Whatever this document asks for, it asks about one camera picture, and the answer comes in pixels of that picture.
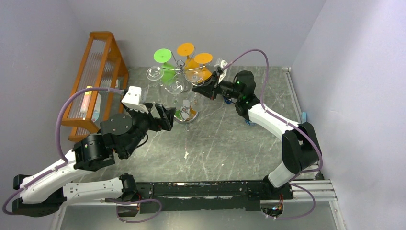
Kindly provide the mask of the green plastic wine glass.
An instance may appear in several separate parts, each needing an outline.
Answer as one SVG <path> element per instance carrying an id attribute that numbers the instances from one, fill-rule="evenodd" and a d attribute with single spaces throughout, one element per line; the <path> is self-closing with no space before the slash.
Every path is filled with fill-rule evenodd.
<path id="1" fill-rule="evenodd" d="M 169 61 L 172 59 L 172 52 L 169 49 L 158 49 L 154 55 L 154 60 L 161 64 L 163 68 L 163 77 L 161 78 L 163 84 L 172 84 L 175 81 L 176 72 L 175 68 Z"/>

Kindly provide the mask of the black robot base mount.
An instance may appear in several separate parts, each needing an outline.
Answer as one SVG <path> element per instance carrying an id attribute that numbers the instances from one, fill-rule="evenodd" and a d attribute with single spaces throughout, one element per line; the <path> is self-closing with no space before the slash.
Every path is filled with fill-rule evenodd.
<path id="1" fill-rule="evenodd" d="M 263 180 L 208 182 L 145 182 L 117 198 L 120 202 L 142 201 L 142 214 L 161 211 L 242 209 L 260 211 L 263 200 L 293 199 L 292 187 L 273 188 Z"/>

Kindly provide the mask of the clear wine glass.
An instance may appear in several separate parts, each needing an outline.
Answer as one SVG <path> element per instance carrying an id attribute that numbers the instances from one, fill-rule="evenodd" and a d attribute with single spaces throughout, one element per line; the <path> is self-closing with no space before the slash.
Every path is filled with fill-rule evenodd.
<path id="1" fill-rule="evenodd" d="M 181 107 L 186 97 L 186 85 L 184 81 L 173 79 L 165 83 L 165 90 L 168 93 L 167 101 L 170 107 Z"/>
<path id="2" fill-rule="evenodd" d="M 152 66 L 146 72 L 146 77 L 150 81 L 158 81 L 164 76 L 164 70 L 159 66 Z"/>
<path id="3" fill-rule="evenodd" d="M 204 83 L 203 74 L 200 69 L 190 70 L 186 72 L 186 80 L 193 86 L 199 86 Z M 194 111 L 200 112 L 204 109 L 204 97 L 194 91 L 188 93 L 190 106 Z"/>

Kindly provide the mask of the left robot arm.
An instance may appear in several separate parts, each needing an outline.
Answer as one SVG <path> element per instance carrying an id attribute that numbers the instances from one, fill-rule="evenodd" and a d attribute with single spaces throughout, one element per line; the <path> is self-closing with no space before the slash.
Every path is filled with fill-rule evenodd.
<path id="1" fill-rule="evenodd" d="M 170 131 L 176 109 L 157 103 L 147 103 L 145 112 L 126 108 L 101 123 L 97 133 L 75 143 L 64 160 L 59 160 L 42 172 L 19 174 L 14 189 L 19 196 L 12 202 L 12 214 L 43 217 L 61 207 L 92 200 L 135 201 L 140 198 L 135 179 L 124 173 L 119 177 L 90 183 L 76 183 L 83 175 L 115 164 L 115 157 L 128 159 L 147 140 L 148 131 Z"/>

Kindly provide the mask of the orange plastic wine glass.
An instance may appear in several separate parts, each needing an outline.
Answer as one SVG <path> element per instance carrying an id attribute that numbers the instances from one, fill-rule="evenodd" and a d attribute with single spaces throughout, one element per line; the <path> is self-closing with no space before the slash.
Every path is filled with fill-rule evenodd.
<path id="1" fill-rule="evenodd" d="M 191 70 L 190 79 L 196 85 L 203 84 L 211 76 L 207 66 L 213 60 L 213 56 L 210 53 L 199 53 L 194 60 L 199 64 L 199 67 Z"/>
<path id="2" fill-rule="evenodd" d="M 193 59 L 194 52 L 195 47 L 192 43 L 183 43 L 178 46 L 177 53 L 182 57 L 186 57 L 186 60 L 184 61 L 185 70 L 195 69 L 199 67 L 199 64 Z"/>

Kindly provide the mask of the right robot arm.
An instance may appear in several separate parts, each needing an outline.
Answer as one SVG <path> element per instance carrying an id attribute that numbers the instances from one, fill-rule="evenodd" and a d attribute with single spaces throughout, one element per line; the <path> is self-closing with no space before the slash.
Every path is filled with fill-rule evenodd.
<path id="1" fill-rule="evenodd" d="M 321 162 L 322 153 L 315 130 L 308 122 L 294 122 L 268 108 L 254 94 L 256 82 L 252 72 L 241 71 L 233 81 L 222 80 L 221 74 L 221 69 L 208 75 L 201 70 L 193 70 L 186 79 L 194 85 L 194 92 L 206 98 L 214 100 L 221 95 L 235 99 L 234 106 L 239 116 L 265 128 L 282 142 L 282 162 L 264 178 L 264 195 L 274 199 L 281 193 L 283 185 L 309 166 Z"/>

